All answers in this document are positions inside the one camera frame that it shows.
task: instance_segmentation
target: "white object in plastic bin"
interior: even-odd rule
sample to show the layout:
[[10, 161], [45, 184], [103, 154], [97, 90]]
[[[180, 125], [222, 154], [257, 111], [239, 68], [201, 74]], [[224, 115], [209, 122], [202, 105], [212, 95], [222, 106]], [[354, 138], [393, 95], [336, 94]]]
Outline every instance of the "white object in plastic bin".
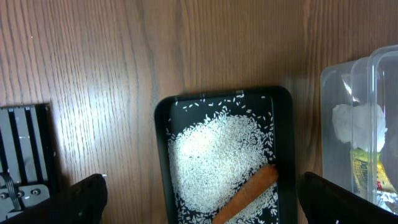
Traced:
[[[366, 126], [369, 118], [370, 105], [366, 103], [352, 107], [350, 105], [341, 104], [333, 108], [332, 122], [335, 128], [337, 139], [342, 143], [351, 142], [351, 110], [353, 112], [353, 148], [357, 147], [368, 151], [371, 139]], [[385, 143], [386, 119], [379, 105], [377, 105], [377, 152], [380, 152]]]

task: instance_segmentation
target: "black plastic container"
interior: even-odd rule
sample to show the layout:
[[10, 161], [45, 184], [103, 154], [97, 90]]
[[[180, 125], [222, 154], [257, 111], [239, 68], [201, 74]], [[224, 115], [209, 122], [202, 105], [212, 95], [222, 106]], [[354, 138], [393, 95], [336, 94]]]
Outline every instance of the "black plastic container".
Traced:
[[[237, 98], [237, 96], [242, 94], [244, 94], [243, 98]], [[212, 118], [213, 113], [220, 111], [223, 105], [227, 105], [233, 115], [245, 114], [252, 116], [252, 114], [246, 113], [247, 109], [251, 109], [256, 116], [268, 117], [271, 111], [274, 125], [274, 145], [272, 150], [275, 153], [276, 160], [269, 161], [269, 163], [274, 163], [279, 172], [277, 183], [278, 223], [297, 223], [292, 98], [286, 89], [279, 86], [252, 90], [220, 91], [199, 95], [170, 96], [157, 105], [155, 109], [155, 126], [169, 223], [178, 223], [178, 221], [170, 175], [167, 149], [169, 135], [167, 135], [167, 131], [177, 135], [177, 133], [183, 131], [184, 127], [203, 121], [205, 114]], [[261, 220], [268, 221], [267, 214], [263, 214]]]

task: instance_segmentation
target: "transparent plastic bin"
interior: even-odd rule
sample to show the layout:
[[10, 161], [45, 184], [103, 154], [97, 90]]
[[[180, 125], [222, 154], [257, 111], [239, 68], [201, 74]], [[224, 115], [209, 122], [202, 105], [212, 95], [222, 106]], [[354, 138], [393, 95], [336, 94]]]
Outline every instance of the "transparent plastic bin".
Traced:
[[324, 178], [398, 213], [398, 45], [324, 69], [321, 115]]

